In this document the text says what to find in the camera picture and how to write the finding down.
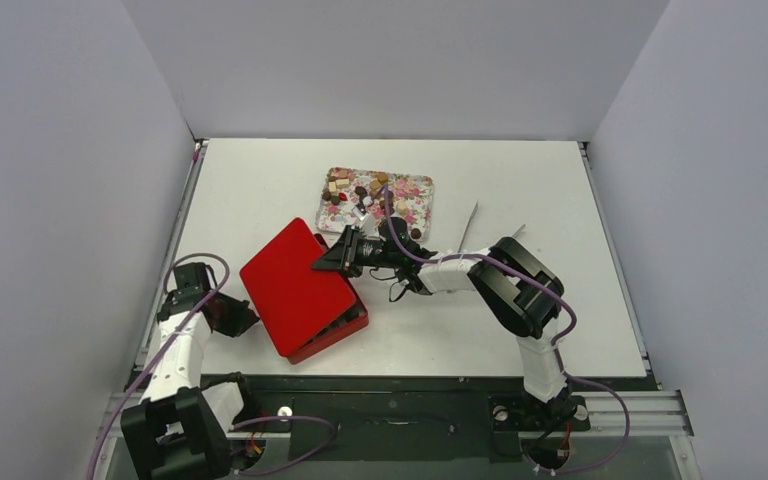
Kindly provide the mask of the red box lid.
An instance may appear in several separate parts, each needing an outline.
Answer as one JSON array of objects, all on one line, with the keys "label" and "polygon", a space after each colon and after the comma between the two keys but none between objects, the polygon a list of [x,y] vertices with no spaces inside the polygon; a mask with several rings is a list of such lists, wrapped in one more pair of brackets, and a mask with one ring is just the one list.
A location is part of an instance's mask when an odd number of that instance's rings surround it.
[{"label": "red box lid", "polygon": [[286,359],[356,303],[339,273],[312,268],[323,253],[308,224],[295,218],[239,271],[275,350]]}]

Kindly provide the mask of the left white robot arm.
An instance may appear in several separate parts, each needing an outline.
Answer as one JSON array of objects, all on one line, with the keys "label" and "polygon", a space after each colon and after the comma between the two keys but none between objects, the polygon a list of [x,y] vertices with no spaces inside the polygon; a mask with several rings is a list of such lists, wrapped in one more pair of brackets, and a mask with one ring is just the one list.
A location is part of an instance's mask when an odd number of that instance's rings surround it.
[{"label": "left white robot arm", "polygon": [[219,479],[231,470],[230,428],[251,427],[259,405],[239,372],[202,380],[205,349],[212,335],[239,337],[259,318],[248,301],[222,293],[208,264],[178,264],[171,274],[147,387],[122,411],[120,428],[138,478]]}]

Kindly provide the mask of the red chocolate box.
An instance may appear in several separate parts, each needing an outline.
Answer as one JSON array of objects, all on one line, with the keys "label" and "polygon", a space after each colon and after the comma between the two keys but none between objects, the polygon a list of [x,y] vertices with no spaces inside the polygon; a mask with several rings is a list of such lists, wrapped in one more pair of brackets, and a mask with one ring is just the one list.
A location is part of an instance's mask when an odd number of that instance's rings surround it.
[{"label": "red chocolate box", "polygon": [[280,353],[296,365],[365,328],[368,310],[351,282],[336,272],[315,271],[311,253],[293,278],[291,311]]}]

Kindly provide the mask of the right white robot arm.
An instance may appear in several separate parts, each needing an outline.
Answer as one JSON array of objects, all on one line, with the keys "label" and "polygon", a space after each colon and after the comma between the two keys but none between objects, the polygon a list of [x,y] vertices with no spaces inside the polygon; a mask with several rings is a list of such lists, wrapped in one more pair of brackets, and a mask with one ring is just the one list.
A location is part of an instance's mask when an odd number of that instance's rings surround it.
[{"label": "right white robot arm", "polygon": [[404,291],[417,295],[477,293],[516,338],[526,418],[543,428],[587,421],[586,407],[570,393],[557,350],[557,319],[565,307],[561,280],[513,237],[458,253],[428,250],[418,237],[417,228],[396,215],[382,219],[376,232],[349,226],[311,267],[345,278],[390,269]]}]

